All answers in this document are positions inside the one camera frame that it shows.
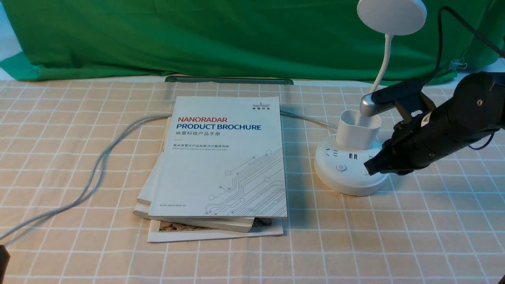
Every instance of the gray cable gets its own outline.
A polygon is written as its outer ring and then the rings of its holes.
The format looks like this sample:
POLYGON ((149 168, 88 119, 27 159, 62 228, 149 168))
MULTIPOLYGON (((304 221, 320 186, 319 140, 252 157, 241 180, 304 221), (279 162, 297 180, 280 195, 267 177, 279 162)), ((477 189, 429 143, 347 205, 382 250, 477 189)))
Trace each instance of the gray cable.
MULTIPOLYGON (((281 110, 280 113, 282 115, 285 115, 285 116, 312 121, 314 123, 317 123, 317 124, 320 124, 320 125, 324 125, 324 126, 336 129, 336 127, 333 126, 330 123, 326 123, 324 121, 317 120, 317 119, 314 119, 314 118, 311 118, 311 117, 308 117, 308 116, 305 116, 305 115, 300 115, 300 114, 296 114, 296 113, 292 113, 292 112, 287 112, 287 111, 283 111, 283 110, 281 110)), ((82 190, 82 192, 79 195, 79 197, 74 202, 72 202, 72 203, 70 203, 68 205, 65 205, 65 206, 58 207, 56 209, 47 211, 45 213, 42 213, 42 214, 40 214, 38 216, 35 216, 35 217, 33 217, 33 218, 29 219, 29 220, 26 220, 26 221, 20 223, 19 225, 13 227, 9 231, 7 231, 5 234, 3 234, 2 236, 0 236, 0 241, 2 241, 5 238, 7 238, 8 236, 14 234, 16 231, 22 229, 23 227, 25 227, 28 224, 31 224, 31 223, 33 223, 35 221, 38 221, 38 220, 41 220, 41 219, 45 219, 45 218, 49 219, 49 218, 51 218, 51 217, 53 217, 53 216, 55 216, 55 215, 57 215, 57 214, 59 214, 59 213, 61 213, 63 211, 66 211, 66 210, 71 209, 73 207, 79 206, 80 204, 82 204, 85 201, 87 201, 88 199, 90 199, 91 196, 93 196, 93 194, 100 187, 100 184, 102 182, 103 176, 105 175, 105 172, 106 172, 105 171, 105 167, 107 165, 107 159, 109 158, 109 154, 111 153, 112 149, 117 144, 119 144, 119 142, 121 142, 126 136, 128 136, 131 132, 133 132, 135 130, 134 127, 140 126, 141 124, 139 124, 139 123, 143 124, 143 123, 145 123, 147 121, 169 118, 171 116, 172 116, 171 113, 169 113, 169 114, 148 115, 148 116, 141 117, 141 118, 133 121, 132 123, 130 123, 123 130, 123 132, 114 141, 112 141, 112 143, 109 146, 107 146, 107 148, 100 154, 100 156, 98 157, 98 159, 95 162, 95 165, 93 166, 93 169, 91 170, 91 175, 89 176, 88 182, 84 186, 84 189, 82 190), (93 190, 88 195, 86 195, 86 193, 89 190, 89 187, 91 185, 91 182, 93 181, 93 177, 95 175, 96 169, 98 168, 98 165, 100 164, 100 162, 102 162, 102 166, 100 167, 100 171, 99 171, 99 175, 98 175, 98 179, 96 181, 96 184, 95 184, 93 190)))

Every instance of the white book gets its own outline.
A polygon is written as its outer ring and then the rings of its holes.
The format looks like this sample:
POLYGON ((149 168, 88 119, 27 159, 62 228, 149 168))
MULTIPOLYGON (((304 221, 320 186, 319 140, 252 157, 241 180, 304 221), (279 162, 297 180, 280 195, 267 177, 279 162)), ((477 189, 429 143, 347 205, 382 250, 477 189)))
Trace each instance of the white book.
POLYGON ((183 224, 165 223, 152 220, 149 226, 147 241, 150 243, 170 243, 251 238, 255 236, 282 235, 283 233, 282 221, 280 219, 271 219, 270 225, 255 226, 247 233, 186 226, 183 224))
POLYGON ((137 203, 133 210, 133 215, 144 219, 181 223, 185 225, 207 227, 233 232, 249 232, 253 226, 254 218, 185 218, 185 217, 150 217, 149 205, 137 203))
POLYGON ((163 153, 159 155, 158 160, 156 160, 155 166, 151 170, 151 173, 147 177, 144 186, 140 190, 140 193, 138 194, 137 197, 138 203, 148 206, 151 205, 156 190, 156 183, 158 182, 158 177, 160 175, 160 165, 162 160, 163 160, 163 153))
MULTIPOLYGON (((167 126, 165 129, 165 135, 163 141, 166 140, 168 130, 170 129, 171 118, 167 120, 167 126)), ((163 150, 164 144, 160 148, 160 155, 153 167, 149 177, 142 187, 138 197, 137 206, 135 207, 133 214, 145 219, 153 219, 149 217, 149 207, 154 198, 155 187, 158 182, 158 177, 160 174, 160 165, 163 160, 163 150)), ((154 218, 156 220, 167 221, 167 222, 178 222, 187 225, 203 226, 214 229, 229 230, 236 232, 248 232, 254 222, 254 218, 232 218, 232 219, 221 219, 221 218, 168 218, 168 217, 158 217, 154 218)))
POLYGON ((149 215, 286 218, 279 98, 177 97, 149 215))

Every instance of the green fabric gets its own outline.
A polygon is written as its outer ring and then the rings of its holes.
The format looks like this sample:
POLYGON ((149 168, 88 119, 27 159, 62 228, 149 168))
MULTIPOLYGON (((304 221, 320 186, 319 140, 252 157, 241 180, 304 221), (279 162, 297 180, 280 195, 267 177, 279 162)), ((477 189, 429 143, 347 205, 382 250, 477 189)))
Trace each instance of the green fabric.
MULTIPOLYGON (((505 36, 504 0, 494 0, 490 3, 477 31, 493 44, 503 46, 503 37, 505 36)), ((486 44, 474 37, 464 57, 469 66, 484 67, 495 62, 498 54, 491 52, 486 44)))
MULTIPOLYGON (((384 35, 357 17, 357 0, 2 0, 23 53, 0 63, 17 80, 127 75, 373 80, 384 35)), ((427 77, 436 61, 440 6, 458 11, 497 41, 503 1, 425 0, 417 33, 393 39, 384 79, 427 77)), ((446 13, 442 71, 465 56, 494 55, 446 13)))

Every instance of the beige tablecloth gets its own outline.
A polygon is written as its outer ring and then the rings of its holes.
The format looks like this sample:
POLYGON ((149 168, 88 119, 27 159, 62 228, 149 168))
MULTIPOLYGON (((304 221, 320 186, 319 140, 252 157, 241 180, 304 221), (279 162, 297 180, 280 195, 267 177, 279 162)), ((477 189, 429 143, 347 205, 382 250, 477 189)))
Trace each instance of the beige tablecloth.
MULTIPOLYGON (((343 110, 358 108, 363 91, 0 81, 0 232, 73 201, 110 141, 135 118, 171 111, 175 96, 280 96, 283 109, 337 124, 343 110)), ((438 105, 452 92, 426 90, 438 105)), ((396 111, 381 116, 384 141, 400 118, 396 111)), ((503 132, 481 151, 464 149, 353 198, 314 173, 317 144, 333 132, 282 122, 289 202, 283 236, 148 244, 148 222, 132 211, 163 137, 165 121, 156 121, 114 149, 90 201, 14 236, 5 282, 494 284, 505 273, 503 132)))

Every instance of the power button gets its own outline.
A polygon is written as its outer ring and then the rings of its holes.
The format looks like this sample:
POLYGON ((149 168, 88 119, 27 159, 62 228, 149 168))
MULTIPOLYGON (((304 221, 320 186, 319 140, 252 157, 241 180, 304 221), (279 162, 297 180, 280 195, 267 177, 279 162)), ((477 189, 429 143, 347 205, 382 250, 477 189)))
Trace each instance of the power button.
POLYGON ((339 172, 343 172, 346 169, 347 169, 347 167, 345 165, 342 165, 342 164, 337 165, 337 171, 339 171, 339 172))

